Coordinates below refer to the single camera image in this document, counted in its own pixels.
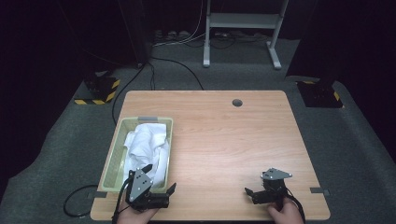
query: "gray carpet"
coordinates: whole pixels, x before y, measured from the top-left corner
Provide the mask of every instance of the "gray carpet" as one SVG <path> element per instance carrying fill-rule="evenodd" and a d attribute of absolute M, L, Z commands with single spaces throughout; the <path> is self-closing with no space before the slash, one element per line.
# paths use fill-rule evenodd
<path fill-rule="evenodd" d="M 278 40 L 276 51 L 282 63 L 274 70 L 264 42 L 237 43 L 211 50 L 210 68 L 202 67 L 203 48 L 185 45 L 161 46 L 152 51 L 158 58 L 187 65 L 205 90 L 282 90 L 289 100 L 308 154 L 331 211 L 320 223 L 395 223 L 396 167 L 388 152 L 357 108 L 346 88 L 333 86 L 345 104 L 341 109 L 307 108 L 295 85 L 308 77 L 286 77 L 297 40 Z M 199 46 L 202 42 L 193 42 Z M 212 41 L 218 47 L 229 43 Z M 155 67 L 156 90 L 200 90 L 185 67 L 150 60 Z M 137 73 L 124 67 L 114 73 L 119 90 Z M 115 102 L 118 117 L 127 91 L 151 90 L 151 69 L 142 73 Z M 112 104 L 68 107 L 47 135 L 35 162 L 12 177 L 0 206 L 0 223 L 96 223 L 89 216 L 68 217 L 66 197 L 82 186 L 98 184 L 114 132 Z M 92 196 L 70 201 L 71 212 L 88 211 Z"/>

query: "hole in table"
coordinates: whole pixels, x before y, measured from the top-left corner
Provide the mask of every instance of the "hole in table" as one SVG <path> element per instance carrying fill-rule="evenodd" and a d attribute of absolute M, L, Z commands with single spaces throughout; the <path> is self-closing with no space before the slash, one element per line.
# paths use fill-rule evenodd
<path fill-rule="evenodd" d="M 243 104 L 243 102 L 241 100 L 239 100 L 239 99 L 234 99 L 233 100 L 233 105 L 236 106 L 236 107 L 239 107 L 242 104 Z"/>

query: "dark background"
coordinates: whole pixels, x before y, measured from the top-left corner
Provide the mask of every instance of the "dark background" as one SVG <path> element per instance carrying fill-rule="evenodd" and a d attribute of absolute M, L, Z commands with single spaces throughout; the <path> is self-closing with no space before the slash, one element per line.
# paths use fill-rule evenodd
<path fill-rule="evenodd" d="M 7 180 L 31 164 L 57 118 L 90 71 L 133 64 L 132 46 L 117 1 L 60 1 L 75 32 L 70 32 L 57 1 L 2 1 L 1 170 Z M 198 23 L 199 0 L 162 0 L 151 5 L 151 29 L 186 30 Z M 213 11 L 278 12 L 279 2 L 213 1 Z M 395 159 L 395 27 L 390 1 L 290 1 L 279 38 L 301 39 L 289 76 L 325 77 L 336 65 L 342 82 Z M 205 20 L 197 34 L 201 34 Z M 346 53 L 347 60 L 340 61 Z"/>

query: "yellow and black tape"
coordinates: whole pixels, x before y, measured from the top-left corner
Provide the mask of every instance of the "yellow and black tape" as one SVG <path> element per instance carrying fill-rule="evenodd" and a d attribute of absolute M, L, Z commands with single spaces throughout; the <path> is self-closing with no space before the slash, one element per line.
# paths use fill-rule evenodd
<path fill-rule="evenodd" d="M 116 89 L 120 85 L 120 80 L 115 80 L 114 83 L 111 86 L 110 90 L 108 91 L 108 94 L 105 93 L 105 97 L 102 99 L 75 99 L 75 103 L 77 105 L 104 105 L 111 100 L 113 100 L 114 96 L 116 95 Z"/>

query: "plastic bin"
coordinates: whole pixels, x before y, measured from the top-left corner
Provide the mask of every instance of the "plastic bin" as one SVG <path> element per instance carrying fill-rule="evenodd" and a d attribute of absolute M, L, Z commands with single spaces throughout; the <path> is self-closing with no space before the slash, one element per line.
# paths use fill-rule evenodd
<path fill-rule="evenodd" d="M 120 128 L 115 135 L 116 139 L 111 148 L 111 154 L 108 159 L 108 165 L 102 181 L 101 188 L 107 192 L 120 192 L 123 184 L 123 172 L 124 172 L 124 161 L 128 148 L 124 146 L 126 135 L 129 131 L 134 131 L 137 125 L 142 123 L 164 123 L 166 124 L 166 139 L 169 143 L 169 157 L 166 166 L 165 179 L 163 184 L 158 188 L 151 188 L 151 192 L 166 192 L 167 181 L 168 181 L 168 168 L 169 158 L 171 155 L 172 148 L 172 130 L 173 120 L 171 118 L 159 118 L 159 117 L 133 117 L 124 118 L 120 123 Z"/>

